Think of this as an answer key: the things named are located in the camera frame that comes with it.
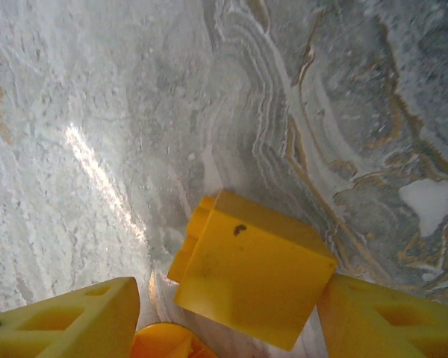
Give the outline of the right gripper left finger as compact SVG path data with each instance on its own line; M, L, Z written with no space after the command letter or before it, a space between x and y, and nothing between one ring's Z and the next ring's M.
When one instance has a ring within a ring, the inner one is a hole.
M0 358L129 358L140 314L134 277L0 313Z

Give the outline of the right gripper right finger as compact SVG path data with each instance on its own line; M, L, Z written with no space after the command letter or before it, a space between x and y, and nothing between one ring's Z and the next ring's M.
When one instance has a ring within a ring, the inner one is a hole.
M317 303L329 358L448 358L448 306L342 274Z

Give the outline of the orange-yellow lego piece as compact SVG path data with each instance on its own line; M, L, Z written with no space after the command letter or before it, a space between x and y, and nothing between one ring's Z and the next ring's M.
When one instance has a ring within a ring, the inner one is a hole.
M136 332L130 358L219 358L193 331L161 322Z

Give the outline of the yellow lego brick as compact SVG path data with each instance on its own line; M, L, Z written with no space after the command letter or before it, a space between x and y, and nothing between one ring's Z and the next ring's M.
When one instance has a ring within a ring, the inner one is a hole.
M167 277L176 305L289 351L336 267L310 225L223 190L193 211Z

